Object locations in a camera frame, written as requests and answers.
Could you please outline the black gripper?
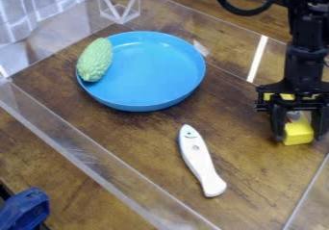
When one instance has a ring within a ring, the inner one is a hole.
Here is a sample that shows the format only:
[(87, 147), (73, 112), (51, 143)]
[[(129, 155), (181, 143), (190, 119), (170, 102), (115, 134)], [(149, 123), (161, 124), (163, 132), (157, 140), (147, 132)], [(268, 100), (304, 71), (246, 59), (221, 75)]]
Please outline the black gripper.
[(319, 87), (295, 89), (285, 80), (281, 80), (270, 85), (258, 86), (256, 91), (258, 93), (256, 110), (266, 113), (272, 111), (270, 124), (276, 141), (284, 139), (287, 110), (313, 111), (315, 139), (320, 141), (325, 137), (329, 132), (329, 82), (320, 82)]

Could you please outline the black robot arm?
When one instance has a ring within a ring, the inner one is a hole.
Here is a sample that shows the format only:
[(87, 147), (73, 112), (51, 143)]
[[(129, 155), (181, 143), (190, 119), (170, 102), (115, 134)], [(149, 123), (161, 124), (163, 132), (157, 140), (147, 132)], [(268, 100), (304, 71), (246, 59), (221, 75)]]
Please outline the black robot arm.
[(283, 79), (256, 88), (256, 109), (270, 115), (276, 140), (284, 139), (287, 114), (312, 113), (313, 137), (329, 132), (329, 82), (323, 80), (329, 56), (329, 0), (266, 0), (288, 8), (292, 41), (287, 44)]

